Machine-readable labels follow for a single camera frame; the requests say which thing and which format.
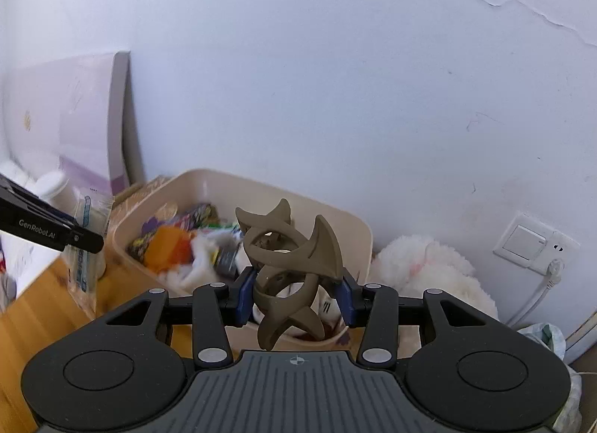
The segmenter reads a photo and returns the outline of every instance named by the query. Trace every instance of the stuffed animal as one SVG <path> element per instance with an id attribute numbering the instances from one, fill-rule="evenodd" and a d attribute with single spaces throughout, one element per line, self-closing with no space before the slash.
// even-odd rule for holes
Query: stuffed animal
<path id="1" fill-rule="evenodd" d="M 394 288 L 403 297 L 421 298 L 436 288 L 497 319 L 496 303 L 473 277 L 475 269 L 455 249 L 425 236 L 401 236 L 383 248 L 371 263 L 368 281 Z M 398 357 L 421 348 L 419 328 L 400 326 Z"/>

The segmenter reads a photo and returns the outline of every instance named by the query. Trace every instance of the round silver pin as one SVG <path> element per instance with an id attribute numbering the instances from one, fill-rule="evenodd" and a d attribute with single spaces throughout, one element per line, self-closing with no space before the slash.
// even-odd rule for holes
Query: round silver pin
<path id="1" fill-rule="evenodd" d="M 208 347 L 197 354 L 197 358 L 203 362 L 222 362 L 228 357 L 224 349 Z"/>
<path id="2" fill-rule="evenodd" d="M 367 362 L 372 362 L 373 364 L 381 364 L 382 362 L 387 362 L 392 358 L 392 353 L 387 351 L 386 349 L 367 349 L 363 352 L 363 359 Z"/>

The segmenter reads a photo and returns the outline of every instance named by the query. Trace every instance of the wooden floor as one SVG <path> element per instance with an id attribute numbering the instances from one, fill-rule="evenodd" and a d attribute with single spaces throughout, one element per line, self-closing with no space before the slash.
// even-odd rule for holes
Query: wooden floor
<path id="1" fill-rule="evenodd" d="M 98 285 L 98 314 L 155 286 L 151 278 L 109 260 Z M 35 353 L 88 322 L 68 293 L 62 260 L 48 268 L 0 316 L 1 433 L 29 433 L 37 429 L 21 394 L 21 372 Z M 175 327 L 172 347 L 183 357 L 191 356 L 189 327 Z"/>

